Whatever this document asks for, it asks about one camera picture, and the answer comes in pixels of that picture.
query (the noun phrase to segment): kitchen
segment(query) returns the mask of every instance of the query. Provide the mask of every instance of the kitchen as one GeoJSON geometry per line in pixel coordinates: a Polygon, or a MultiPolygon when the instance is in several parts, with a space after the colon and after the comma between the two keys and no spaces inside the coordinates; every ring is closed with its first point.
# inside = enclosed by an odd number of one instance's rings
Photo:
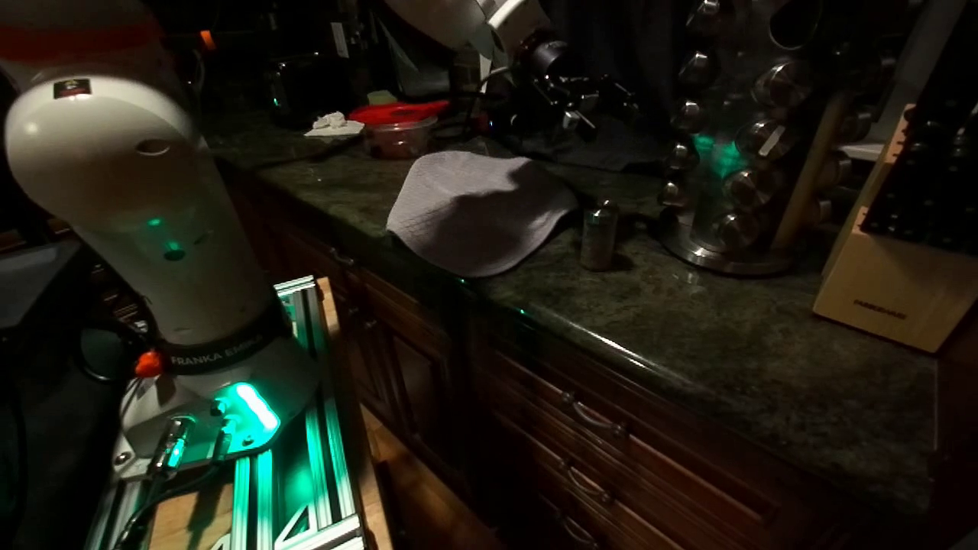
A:
{"type": "MultiPolygon", "coordinates": [[[[667,245],[674,199],[687,195],[670,195],[658,162],[655,177],[646,159],[636,171],[582,166],[612,152],[590,152],[586,110],[555,102],[558,130],[515,108],[530,125],[508,133],[576,147],[541,162],[582,205],[618,205],[612,262],[582,265],[585,215],[573,210],[512,269],[452,274],[388,231],[418,151],[379,159],[385,151],[361,139],[301,139],[315,108],[270,102],[293,105],[301,96],[291,87],[304,81],[275,81],[270,98],[266,81],[234,58],[234,34],[194,32],[202,42],[185,58],[194,117],[257,256],[281,279],[330,279],[356,396],[512,545],[951,546],[975,529],[966,507],[975,328],[943,329],[936,355],[812,315],[831,235],[845,231],[841,221],[829,231],[823,216],[823,235],[792,265],[765,262],[778,259],[772,248],[762,248],[762,259],[749,248],[698,265],[684,245],[667,245]]],[[[390,93],[430,82],[436,78],[390,81],[390,93]]],[[[459,133],[459,110],[445,119],[455,125],[442,125],[436,151],[501,147],[492,122],[481,135],[466,133],[470,119],[459,133]]],[[[602,122],[599,135],[631,130],[602,122]]]]}

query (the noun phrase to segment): glowing green light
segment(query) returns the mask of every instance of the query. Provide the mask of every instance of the glowing green light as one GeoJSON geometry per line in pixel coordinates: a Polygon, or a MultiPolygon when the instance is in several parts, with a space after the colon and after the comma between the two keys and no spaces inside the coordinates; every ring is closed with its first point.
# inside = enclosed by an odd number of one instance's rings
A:
{"type": "Polygon", "coordinates": [[[271,519],[275,519],[271,518],[271,507],[275,507],[271,504],[271,499],[275,499],[275,456],[271,453],[257,456],[252,480],[257,480],[257,489],[252,489],[252,499],[257,499],[257,518],[252,518],[257,542],[275,542],[275,529],[271,529],[271,519]]]}
{"type": "Polygon", "coordinates": [[[182,259],[185,256],[185,248],[174,237],[166,237],[161,241],[161,259],[182,259]]]}
{"type": "Polygon", "coordinates": [[[179,436],[170,448],[170,456],[166,458],[167,468],[176,468],[182,463],[185,453],[185,436],[179,436]]]}
{"type": "Polygon", "coordinates": [[[739,152],[739,147],[735,147],[733,140],[721,143],[721,147],[716,151],[712,174],[721,177],[721,181],[727,181],[727,177],[731,177],[733,171],[739,171],[739,168],[743,168],[743,152],[739,152]]]}
{"type": "Polygon", "coordinates": [[[350,476],[348,476],[348,465],[346,465],[335,401],[328,402],[328,440],[330,440],[330,463],[333,463],[333,474],[335,474],[335,486],[340,486],[340,507],[343,507],[343,518],[348,518],[348,513],[355,513],[355,494],[350,494],[350,476]]]}
{"type": "Polygon", "coordinates": [[[712,139],[708,135],[695,135],[695,151],[698,151],[699,159],[708,159],[712,139]]]}
{"type": "Polygon", "coordinates": [[[281,428],[281,420],[271,412],[271,408],[257,393],[252,386],[232,386],[232,393],[251,410],[251,420],[257,420],[266,434],[275,434],[281,428]]]}

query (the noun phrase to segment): wooden knife block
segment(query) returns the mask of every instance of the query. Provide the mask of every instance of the wooden knife block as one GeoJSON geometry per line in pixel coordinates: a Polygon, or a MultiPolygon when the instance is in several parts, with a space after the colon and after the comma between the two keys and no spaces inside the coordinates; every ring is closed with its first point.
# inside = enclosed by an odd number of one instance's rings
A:
{"type": "Polygon", "coordinates": [[[812,311],[920,351],[938,351],[978,301],[978,256],[861,231],[861,216],[902,152],[903,122],[834,241],[812,311]]]}

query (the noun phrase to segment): wooden drawer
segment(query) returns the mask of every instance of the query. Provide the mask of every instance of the wooden drawer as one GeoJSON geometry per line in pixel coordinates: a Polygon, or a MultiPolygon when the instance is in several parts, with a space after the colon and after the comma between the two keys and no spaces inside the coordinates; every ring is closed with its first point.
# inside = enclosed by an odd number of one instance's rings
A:
{"type": "Polygon", "coordinates": [[[620,550],[671,550],[681,546],[667,532],[651,525],[630,504],[618,500],[599,483],[599,471],[573,463],[515,423],[496,415],[501,453],[508,471],[530,483],[530,499],[546,507],[550,532],[561,532],[573,546],[620,546],[620,550]]]}
{"type": "Polygon", "coordinates": [[[508,500],[508,525],[501,542],[511,550],[602,550],[614,546],[596,519],[566,494],[545,494],[512,471],[508,480],[521,486],[520,499],[508,500]]]}
{"type": "Polygon", "coordinates": [[[716,529],[684,499],[674,499],[671,486],[639,474],[636,465],[622,465],[618,456],[576,434],[558,412],[541,408],[535,393],[501,386],[484,372],[476,377],[476,389],[481,401],[492,402],[492,420],[498,424],[512,424],[521,436],[531,436],[531,444],[554,453],[550,458],[558,465],[561,486],[576,500],[599,510],[625,507],[658,532],[658,546],[747,546],[733,534],[716,529]]]}
{"type": "Polygon", "coordinates": [[[476,389],[503,389],[515,401],[492,393],[486,402],[508,402],[521,424],[535,415],[541,434],[567,428],[558,446],[596,446],[604,468],[620,465],[609,476],[636,476],[625,494],[646,518],[687,525],[678,542],[702,534],[708,542],[698,546],[823,546],[852,523],[855,507],[823,483],[614,380],[612,368],[554,335],[496,328],[481,350],[476,389]]]}

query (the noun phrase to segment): kitchen counter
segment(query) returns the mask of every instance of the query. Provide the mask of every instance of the kitchen counter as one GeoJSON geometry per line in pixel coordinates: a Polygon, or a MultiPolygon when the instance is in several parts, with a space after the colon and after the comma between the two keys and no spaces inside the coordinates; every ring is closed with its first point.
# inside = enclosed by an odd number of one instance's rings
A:
{"type": "MultiPolygon", "coordinates": [[[[310,147],[252,113],[215,122],[208,140],[230,166],[390,248],[385,216],[410,162],[369,159],[356,143],[310,147]]],[[[655,215],[655,181],[561,166],[554,174],[586,195],[620,199],[639,221],[655,215]]],[[[860,499],[908,518],[928,500],[938,362],[817,317],[817,269],[718,279],[630,231],[618,269],[586,272],[576,228],[566,223],[508,274],[445,281],[530,315],[860,499]]]]}

